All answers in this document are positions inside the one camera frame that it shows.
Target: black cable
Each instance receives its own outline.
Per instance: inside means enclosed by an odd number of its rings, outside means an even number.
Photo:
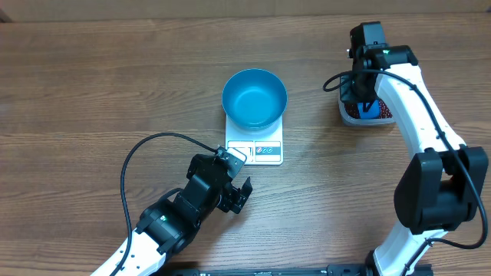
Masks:
[[[213,148],[211,148],[211,147],[209,147],[209,146],[207,146],[207,145],[205,145],[205,144],[203,144],[203,143],[201,143],[199,141],[196,141],[193,138],[190,138],[190,137],[188,137],[186,135],[178,134],[178,133],[157,133],[157,134],[154,134],[154,135],[150,135],[147,138],[141,140],[138,144],[136,144],[133,147],[133,149],[131,149],[130,153],[128,153],[128,155],[126,156],[126,159],[124,160],[123,168],[121,169],[121,178],[120,178],[121,202],[123,203],[124,217],[126,219],[126,226],[127,226],[127,230],[128,230],[128,242],[126,244],[126,249],[124,250],[124,254],[123,254],[123,257],[121,258],[121,261],[116,266],[116,268],[114,269],[114,271],[110,274],[110,276],[116,275],[116,273],[123,267],[124,262],[126,261],[126,259],[128,258],[128,255],[130,254],[131,238],[132,238],[131,232],[132,232],[132,230],[131,230],[130,213],[128,212],[128,204],[126,202],[126,195],[124,193],[124,175],[126,174],[126,168],[128,167],[128,163],[130,162],[131,156],[135,153],[135,151],[141,145],[143,145],[145,142],[147,142],[149,140],[152,140],[152,139],[157,138],[157,137],[162,137],[162,136],[175,136],[175,137],[183,138],[183,139],[188,140],[191,143],[195,143],[196,145],[201,146],[202,148],[204,148],[206,150],[209,150],[209,151],[211,151],[213,153],[217,153],[218,152],[218,150],[213,149]],[[179,192],[179,188],[170,190],[169,192],[166,193],[166,195],[169,194],[168,196],[171,196],[172,194],[174,194],[176,192]]]
[[[463,164],[462,160],[459,158],[459,155],[458,155],[457,151],[453,149],[452,145],[450,145],[450,143],[448,142],[448,140],[447,140],[447,138],[445,136],[445,133],[440,128],[440,125],[438,124],[437,118],[435,117],[435,114],[431,110],[430,104],[428,103],[426,97],[417,88],[417,85],[416,84],[412,84],[410,81],[406,80],[405,78],[403,78],[403,77],[401,77],[399,75],[393,74],[391,72],[380,71],[380,70],[375,70],[375,69],[362,69],[362,70],[359,70],[359,71],[345,71],[345,72],[342,72],[340,74],[336,74],[335,76],[331,77],[328,81],[326,81],[324,83],[324,86],[322,87],[322,89],[324,91],[326,91],[326,92],[333,91],[334,88],[337,89],[337,88],[341,87],[343,84],[346,84],[348,81],[351,81],[352,80],[352,77],[349,77],[347,80],[343,81],[341,84],[337,85],[336,87],[327,88],[327,86],[333,80],[335,80],[335,79],[337,79],[339,77],[343,77],[343,76],[353,76],[355,74],[384,74],[384,75],[387,75],[389,77],[392,77],[392,78],[394,78],[394,79],[396,79],[396,80],[398,80],[398,81],[406,84],[407,86],[410,87],[411,90],[414,91],[414,93],[417,94],[417,96],[423,102],[423,105],[426,108],[426,110],[428,112],[428,115],[430,116],[430,119],[433,122],[433,125],[435,126],[435,130],[438,133],[438,137],[442,140],[443,144],[450,151],[450,153],[452,153],[453,157],[455,158],[455,160],[457,162],[457,165],[458,165],[459,169],[462,171],[462,173],[466,177],[466,184],[469,186],[469,189],[470,189],[471,193],[473,194],[474,200],[476,200],[477,208],[479,209],[479,213],[481,214],[481,222],[483,224],[483,231],[482,231],[482,234],[481,234],[481,237],[480,237],[479,241],[477,241],[476,243],[471,244],[471,245],[462,245],[460,243],[457,243],[457,242],[454,242],[454,241],[449,241],[449,240],[446,240],[444,238],[428,238],[426,240],[426,242],[423,243],[418,248],[416,254],[414,254],[411,257],[411,259],[409,260],[408,264],[406,264],[406,266],[405,266],[405,268],[403,270],[402,275],[403,276],[406,275],[406,273],[409,270],[410,266],[416,261],[417,257],[423,252],[423,250],[428,245],[429,246],[432,246],[432,243],[433,242],[441,242],[441,243],[444,243],[446,245],[451,245],[453,247],[461,248],[461,249],[476,249],[476,248],[480,247],[481,245],[483,245],[484,244],[484,241],[486,240],[487,235],[488,235],[488,220],[487,220],[487,216],[486,216],[486,210],[484,209],[483,201],[479,197],[479,194],[476,191],[476,187],[474,186],[474,183],[473,183],[472,179],[470,178],[469,172],[467,171],[467,168]]]

